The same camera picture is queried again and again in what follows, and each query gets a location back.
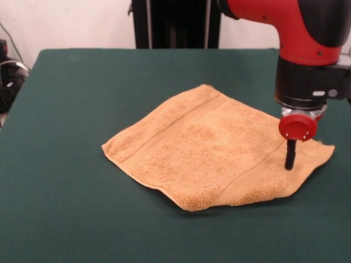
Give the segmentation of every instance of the green table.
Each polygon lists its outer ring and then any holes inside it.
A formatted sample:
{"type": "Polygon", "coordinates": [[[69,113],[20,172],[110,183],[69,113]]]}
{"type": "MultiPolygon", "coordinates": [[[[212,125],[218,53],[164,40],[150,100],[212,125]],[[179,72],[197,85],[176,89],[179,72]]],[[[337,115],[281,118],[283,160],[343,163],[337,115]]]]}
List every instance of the green table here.
{"type": "Polygon", "coordinates": [[[0,132],[0,262],[350,262],[351,108],[291,198],[187,213],[101,144],[172,95],[211,84],[279,116],[276,50],[45,50],[0,132]]]}

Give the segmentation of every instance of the orange towel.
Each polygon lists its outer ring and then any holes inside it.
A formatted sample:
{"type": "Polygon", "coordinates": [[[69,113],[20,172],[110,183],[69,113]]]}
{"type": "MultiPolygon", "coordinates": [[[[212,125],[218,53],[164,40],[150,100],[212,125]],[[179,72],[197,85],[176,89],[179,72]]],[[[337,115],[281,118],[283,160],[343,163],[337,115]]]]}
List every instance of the orange towel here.
{"type": "Polygon", "coordinates": [[[102,149],[140,184],[187,211],[238,206],[294,194],[335,147],[297,144],[292,171],[279,120],[201,85],[178,94],[102,149]]]}

